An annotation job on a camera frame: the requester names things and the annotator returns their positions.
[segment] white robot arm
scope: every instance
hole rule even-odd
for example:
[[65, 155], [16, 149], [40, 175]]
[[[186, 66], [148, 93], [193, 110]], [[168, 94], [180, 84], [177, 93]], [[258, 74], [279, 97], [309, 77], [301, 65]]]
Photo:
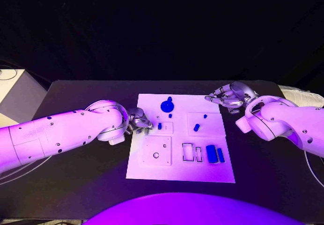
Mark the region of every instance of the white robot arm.
[[281, 97], [259, 96], [242, 82], [220, 87], [204, 99], [227, 107], [230, 114], [246, 107], [245, 116], [236, 121], [243, 133], [253, 130], [266, 141], [286, 137], [299, 149], [324, 157], [324, 109], [298, 107]]
[[85, 110], [47, 116], [0, 128], [0, 173], [98, 140], [111, 145], [124, 133], [151, 129], [139, 108], [129, 111], [114, 101], [96, 101]]

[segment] rectangular slot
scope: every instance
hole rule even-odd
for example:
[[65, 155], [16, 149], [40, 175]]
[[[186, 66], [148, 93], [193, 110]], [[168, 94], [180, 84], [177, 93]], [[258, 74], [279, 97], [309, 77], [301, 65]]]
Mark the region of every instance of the rectangular slot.
[[183, 143], [183, 161], [194, 161], [193, 144]]
[[209, 163], [216, 163], [217, 162], [217, 154], [216, 154], [214, 145], [207, 145], [206, 150], [207, 150], [207, 161], [209, 161]]
[[224, 163], [224, 156], [223, 156], [223, 152], [220, 148], [217, 148], [217, 157], [219, 157], [219, 162]]
[[203, 162], [201, 148], [200, 147], [196, 147], [196, 159], [197, 159], [198, 163]]

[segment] white cable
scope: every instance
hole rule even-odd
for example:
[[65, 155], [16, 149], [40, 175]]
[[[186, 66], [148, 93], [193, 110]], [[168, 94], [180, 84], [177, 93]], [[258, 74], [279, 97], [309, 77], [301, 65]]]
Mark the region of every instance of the white cable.
[[37, 169], [43, 164], [44, 164], [44, 162], [50, 159], [50, 157], [29, 171], [29, 172], [26, 172], [23, 175], [20, 175], [18, 177], [16, 177], [16, 178], [13, 178], [11, 180], [8, 180], [8, 181], [6, 181], [6, 182], [3, 182], [3, 183], [0, 183], [0, 185], [3, 185], [3, 184], [6, 184], [6, 183], [8, 183], [10, 181], [13, 181], [13, 180], [16, 180], [16, 179], [18, 179], [21, 176], [24, 176], [26, 174], [29, 174], [34, 169]]
[[[308, 162], [306, 154], [305, 154], [305, 162], [306, 162], [308, 168], [309, 168], [309, 170], [311, 170], [311, 172], [312, 172], [312, 169], [311, 169], [311, 166], [309, 166], [309, 162]], [[318, 180], [318, 178], [317, 178], [314, 172], [312, 172], [312, 176], [315, 177], [317, 182], [318, 182], [318, 183], [321, 184], [321, 186], [324, 187], [324, 184], [322, 184], [321, 181]]]
[[29, 165], [31, 165], [34, 162], [29, 163], [26, 166], [23, 166], [18, 170], [13, 171], [10, 174], [7, 174], [4, 177], [0, 177], [0, 180], [6, 177], [11, 176], [14, 173], [17, 173], [20, 170], [23, 170]]

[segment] blue round object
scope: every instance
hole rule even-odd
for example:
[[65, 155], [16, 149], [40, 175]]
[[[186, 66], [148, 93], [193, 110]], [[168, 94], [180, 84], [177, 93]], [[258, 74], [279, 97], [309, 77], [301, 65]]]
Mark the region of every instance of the blue round object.
[[161, 110], [162, 110], [165, 113], [168, 113], [168, 112], [173, 111], [173, 109], [174, 109], [173, 98], [168, 97], [168, 98], [167, 98], [167, 101], [164, 101], [164, 102], [161, 103]]

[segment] blue object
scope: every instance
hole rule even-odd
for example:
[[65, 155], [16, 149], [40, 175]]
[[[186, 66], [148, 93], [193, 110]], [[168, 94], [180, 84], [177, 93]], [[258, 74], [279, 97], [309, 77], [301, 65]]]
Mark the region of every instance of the blue object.
[[209, 161], [209, 163], [216, 163], [217, 162], [217, 154], [216, 154], [214, 145], [207, 145], [206, 150], [207, 150], [207, 161]]
[[222, 149], [217, 149], [217, 157], [219, 157], [219, 162], [224, 163], [224, 156], [223, 156]]
[[173, 98], [168, 97], [168, 98], [167, 98], [167, 101], [164, 101], [164, 102], [161, 103], [161, 110], [162, 110], [165, 113], [168, 113], [168, 112], [173, 111], [173, 109], [174, 109]]
[[196, 132], [197, 132], [198, 127], [200, 127], [200, 125], [196, 124], [196, 126], [194, 126], [194, 131], [196, 131]]

